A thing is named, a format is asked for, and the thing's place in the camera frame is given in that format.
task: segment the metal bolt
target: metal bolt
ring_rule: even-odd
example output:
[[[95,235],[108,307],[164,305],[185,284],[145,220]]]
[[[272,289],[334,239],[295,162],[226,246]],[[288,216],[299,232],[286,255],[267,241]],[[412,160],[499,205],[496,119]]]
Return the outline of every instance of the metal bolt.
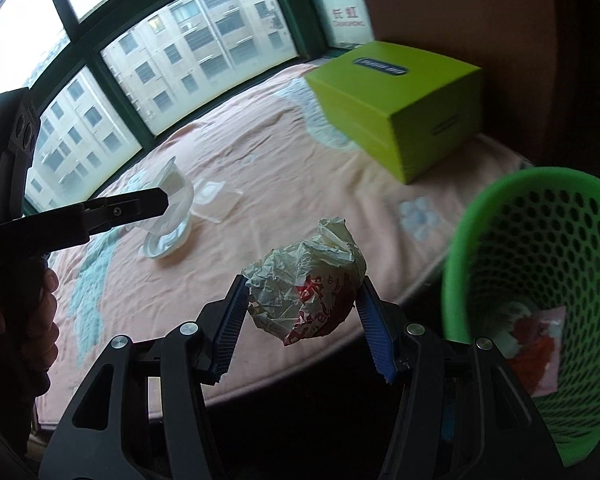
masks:
[[[491,350],[493,348],[493,342],[486,337],[479,337],[475,344],[480,350]]]
[[[411,323],[407,325],[407,332],[411,335],[422,335],[424,334],[424,327],[419,323]]]
[[[180,333],[182,335],[192,335],[195,334],[197,331],[198,326],[192,321],[189,321],[188,323],[185,323],[180,327]]]
[[[113,346],[113,348],[122,348],[122,347],[126,346],[126,344],[128,342],[129,342],[129,339],[126,338],[126,336],[117,335],[117,336],[115,336],[115,338],[113,338],[111,340],[111,346]]]

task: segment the green waste basket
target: green waste basket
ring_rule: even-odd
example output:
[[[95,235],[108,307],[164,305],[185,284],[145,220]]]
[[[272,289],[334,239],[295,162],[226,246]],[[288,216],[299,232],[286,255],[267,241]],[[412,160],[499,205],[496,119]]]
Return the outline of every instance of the green waste basket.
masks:
[[[558,392],[534,400],[570,466],[600,440],[600,179],[530,168],[469,206],[445,266],[445,337],[471,343],[488,311],[520,296],[567,308]]]

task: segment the yellow-green box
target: yellow-green box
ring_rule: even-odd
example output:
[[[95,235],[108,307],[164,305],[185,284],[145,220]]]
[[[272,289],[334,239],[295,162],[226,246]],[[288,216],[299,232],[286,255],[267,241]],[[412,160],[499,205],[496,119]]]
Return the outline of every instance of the yellow-green box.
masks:
[[[324,115],[403,183],[480,131],[480,68],[373,41],[306,75]]]

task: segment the crumpled food wrapper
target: crumpled food wrapper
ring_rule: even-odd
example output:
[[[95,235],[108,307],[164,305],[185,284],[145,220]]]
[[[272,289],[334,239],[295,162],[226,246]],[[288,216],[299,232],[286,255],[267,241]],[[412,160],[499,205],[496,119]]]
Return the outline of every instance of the crumpled food wrapper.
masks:
[[[343,322],[366,262],[342,218],[320,220],[318,234],[270,251],[243,270],[256,326],[284,345],[331,333]]]

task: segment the pink bedspread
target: pink bedspread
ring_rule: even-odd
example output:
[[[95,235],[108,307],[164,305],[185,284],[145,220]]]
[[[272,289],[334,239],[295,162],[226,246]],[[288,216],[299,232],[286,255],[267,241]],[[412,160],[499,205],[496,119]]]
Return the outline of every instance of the pink bedspread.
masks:
[[[134,175],[176,156],[191,180],[227,180],[244,191],[222,223],[195,219],[185,245],[163,260],[139,254],[144,231],[123,228],[113,247],[89,249],[92,240],[57,254],[60,355],[50,370],[51,389],[38,399],[41,424],[58,423],[113,336],[156,338],[196,319],[205,303],[224,297],[243,267],[272,248],[313,235],[321,218],[345,218],[379,295],[406,300],[443,260],[469,202],[520,166],[518,155],[480,136],[404,186],[324,121],[301,78],[311,69],[286,69],[184,126],[106,192],[121,192]],[[102,283],[78,286],[88,254],[88,265],[99,266],[107,251]],[[90,301],[94,307],[87,312]],[[354,310],[331,335],[284,348],[247,316],[229,372],[205,389],[205,398],[217,402],[260,388],[361,332]],[[156,388],[152,383],[153,416],[160,413]]]

